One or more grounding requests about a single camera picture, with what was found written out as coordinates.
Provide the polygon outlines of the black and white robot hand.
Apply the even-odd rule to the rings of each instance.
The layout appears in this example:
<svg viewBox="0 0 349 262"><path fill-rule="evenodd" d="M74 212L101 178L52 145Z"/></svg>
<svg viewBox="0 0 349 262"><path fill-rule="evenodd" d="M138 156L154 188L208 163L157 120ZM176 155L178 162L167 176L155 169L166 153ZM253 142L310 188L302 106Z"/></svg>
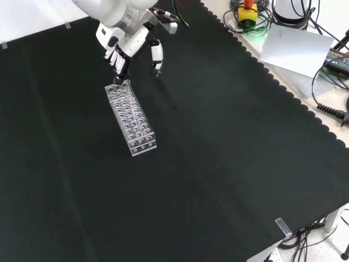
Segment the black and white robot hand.
<svg viewBox="0 0 349 262"><path fill-rule="evenodd" d="M129 68L130 61L137 57L146 46L151 47L151 66L160 74L163 66L163 47L160 40L151 35L153 24L146 22L129 38L119 27L106 27L100 24L96 37L106 50L104 60L114 73L114 82L122 82Z"/></svg>

